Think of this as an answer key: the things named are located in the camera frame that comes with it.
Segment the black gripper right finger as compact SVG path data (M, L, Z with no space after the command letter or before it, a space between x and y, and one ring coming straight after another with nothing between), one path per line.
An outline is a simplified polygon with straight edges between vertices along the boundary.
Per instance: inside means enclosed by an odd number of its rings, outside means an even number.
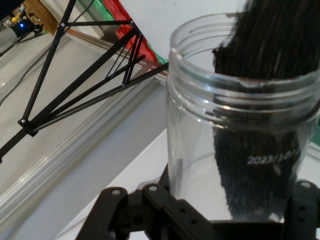
M284 240L315 240L320 228L320 188L299 179L284 216Z

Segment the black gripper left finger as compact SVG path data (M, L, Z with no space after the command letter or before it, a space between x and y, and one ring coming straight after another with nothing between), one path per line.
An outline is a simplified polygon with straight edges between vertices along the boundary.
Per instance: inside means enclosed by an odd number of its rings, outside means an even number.
M213 224L187 201L169 192L168 169L156 183L128 193L123 187L104 189L76 236L78 240L127 240L144 232L150 240L221 240Z

